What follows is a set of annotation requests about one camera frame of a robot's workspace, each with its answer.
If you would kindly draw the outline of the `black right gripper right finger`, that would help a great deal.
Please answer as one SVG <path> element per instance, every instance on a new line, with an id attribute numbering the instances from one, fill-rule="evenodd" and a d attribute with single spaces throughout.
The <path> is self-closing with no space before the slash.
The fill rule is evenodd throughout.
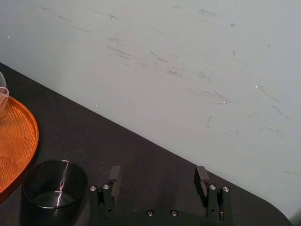
<path id="1" fill-rule="evenodd" d="M 206 209 L 206 215 L 200 217 L 201 221 L 232 220 L 231 192 L 228 186 L 218 187 L 211 183 L 204 166 L 195 167 L 194 184 Z"/>

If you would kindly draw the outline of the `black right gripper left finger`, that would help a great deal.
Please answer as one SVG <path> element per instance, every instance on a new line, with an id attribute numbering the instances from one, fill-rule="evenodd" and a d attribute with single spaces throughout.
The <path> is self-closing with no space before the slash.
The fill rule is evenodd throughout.
<path id="1" fill-rule="evenodd" d="M 90 221 L 109 221 L 114 218 L 120 185 L 121 167 L 112 166 L 106 183 L 90 187 Z"/>

